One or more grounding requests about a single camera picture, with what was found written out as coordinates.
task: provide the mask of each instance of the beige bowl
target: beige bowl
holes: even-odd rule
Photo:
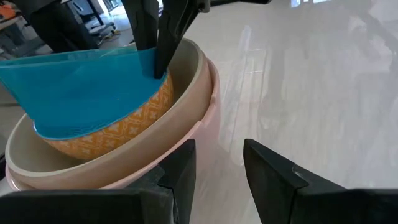
[[[24,116],[6,146],[12,176],[36,189],[95,189],[150,164],[183,138],[203,118],[210,104],[210,72],[196,44],[184,39],[169,69],[177,100],[171,109],[134,139],[86,163],[48,146],[35,135],[32,121]]]

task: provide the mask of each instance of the pink container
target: pink container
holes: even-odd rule
[[[169,154],[174,152],[176,148],[180,147],[186,140],[195,139],[196,149],[197,149],[197,172],[203,170],[208,164],[211,164],[215,159],[215,146],[218,142],[218,135],[220,131],[220,82],[218,71],[214,64],[208,60],[211,79],[213,81],[213,94],[211,95],[210,105],[201,121],[198,121],[193,128],[178,142],[174,147],[164,153],[162,156],[158,157],[156,160],[146,165],[139,171],[115,182],[109,184],[101,189],[121,189],[138,178],[142,177],[144,174],[153,169],[161,160],[166,158]],[[21,190],[35,190],[33,187],[18,182],[13,178],[9,172],[8,166],[6,166],[6,178],[11,189],[14,191]]]

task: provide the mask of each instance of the floor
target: floor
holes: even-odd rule
[[[185,37],[220,72],[222,123],[191,223],[260,223],[245,138],[347,188],[398,188],[397,9],[396,0],[273,0],[198,16]],[[22,111],[2,110],[6,138]]]

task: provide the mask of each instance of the white tile floor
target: white tile floor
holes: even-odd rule
[[[398,188],[397,10],[396,0],[273,0],[198,16],[186,37],[218,67],[223,120],[191,223],[260,223],[244,138],[344,187]]]

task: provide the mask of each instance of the orange patterned bowl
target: orange patterned bowl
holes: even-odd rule
[[[112,125],[75,139],[48,140],[51,146],[77,159],[95,159],[122,146],[143,132],[173,105],[174,88],[171,75],[159,91],[139,109]]]

